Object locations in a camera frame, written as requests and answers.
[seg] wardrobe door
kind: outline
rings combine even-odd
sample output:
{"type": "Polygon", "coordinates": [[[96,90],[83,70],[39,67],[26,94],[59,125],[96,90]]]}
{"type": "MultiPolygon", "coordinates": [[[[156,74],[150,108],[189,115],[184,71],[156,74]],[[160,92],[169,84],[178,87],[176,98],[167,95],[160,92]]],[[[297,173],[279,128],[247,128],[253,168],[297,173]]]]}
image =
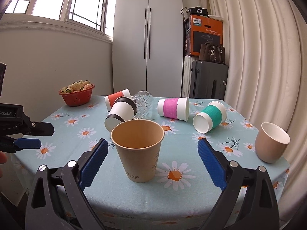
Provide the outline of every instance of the wardrobe door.
{"type": "Polygon", "coordinates": [[[183,65],[182,0],[149,0],[147,91],[180,97],[183,65]]]}
{"type": "Polygon", "coordinates": [[[113,33],[114,92],[146,90],[148,0],[116,0],[113,33]]]}

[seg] orange cardboard box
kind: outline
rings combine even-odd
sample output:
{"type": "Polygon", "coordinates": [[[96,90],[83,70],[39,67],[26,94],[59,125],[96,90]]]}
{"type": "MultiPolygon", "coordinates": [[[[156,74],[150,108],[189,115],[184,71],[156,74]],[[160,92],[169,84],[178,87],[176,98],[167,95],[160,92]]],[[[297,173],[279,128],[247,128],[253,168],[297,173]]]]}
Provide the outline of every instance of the orange cardboard box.
{"type": "Polygon", "coordinates": [[[213,41],[223,44],[223,22],[205,16],[190,15],[185,22],[185,55],[199,56],[201,45],[213,41]]]}

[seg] person's finger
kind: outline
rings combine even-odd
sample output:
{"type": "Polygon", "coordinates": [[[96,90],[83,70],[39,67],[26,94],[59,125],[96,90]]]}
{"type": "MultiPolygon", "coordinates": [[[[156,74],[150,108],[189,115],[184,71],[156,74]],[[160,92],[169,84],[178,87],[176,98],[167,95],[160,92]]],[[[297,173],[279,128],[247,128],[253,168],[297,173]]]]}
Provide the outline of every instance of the person's finger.
{"type": "Polygon", "coordinates": [[[0,164],[4,164],[7,162],[7,156],[0,151],[0,164]]]}

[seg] gray suitcase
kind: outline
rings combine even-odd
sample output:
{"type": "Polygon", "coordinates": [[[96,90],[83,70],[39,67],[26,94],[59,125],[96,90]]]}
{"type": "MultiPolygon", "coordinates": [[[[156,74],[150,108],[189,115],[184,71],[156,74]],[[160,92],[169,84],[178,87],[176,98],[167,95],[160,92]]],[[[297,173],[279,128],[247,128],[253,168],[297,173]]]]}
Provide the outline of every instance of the gray suitcase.
{"type": "Polygon", "coordinates": [[[228,66],[207,61],[193,61],[190,98],[224,100],[228,66]]]}

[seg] table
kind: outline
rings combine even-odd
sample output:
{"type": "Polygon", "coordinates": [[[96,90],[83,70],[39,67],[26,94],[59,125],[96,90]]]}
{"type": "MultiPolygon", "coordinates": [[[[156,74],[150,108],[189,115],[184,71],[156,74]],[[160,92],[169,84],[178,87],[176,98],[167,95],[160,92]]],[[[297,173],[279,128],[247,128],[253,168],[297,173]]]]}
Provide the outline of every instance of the table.
{"type": "MultiPolygon", "coordinates": [[[[258,130],[233,108],[227,108],[228,117],[207,134],[193,127],[193,117],[212,100],[191,99],[188,122],[160,117],[154,98],[149,119],[165,130],[157,165],[157,176],[147,183],[132,182],[125,174],[110,133],[104,126],[108,114],[104,97],[93,96],[89,103],[63,106],[44,122],[55,128],[53,136],[38,137],[40,150],[23,150],[12,155],[16,173],[26,192],[30,192],[34,175],[41,164],[49,168],[64,166],[91,150],[100,138],[109,142],[109,152],[92,185],[84,193],[101,221],[117,229],[176,229],[200,226],[216,203],[221,190],[215,187],[197,153],[197,142],[202,137],[215,150],[222,151],[228,160],[242,167],[267,168],[279,200],[289,172],[289,164],[282,157],[274,164],[262,162],[254,152],[258,130]]],[[[229,224],[234,223],[246,188],[241,188],[229,224]]],[[[64,193],[64,208],[72,215],[64,193]]]]}

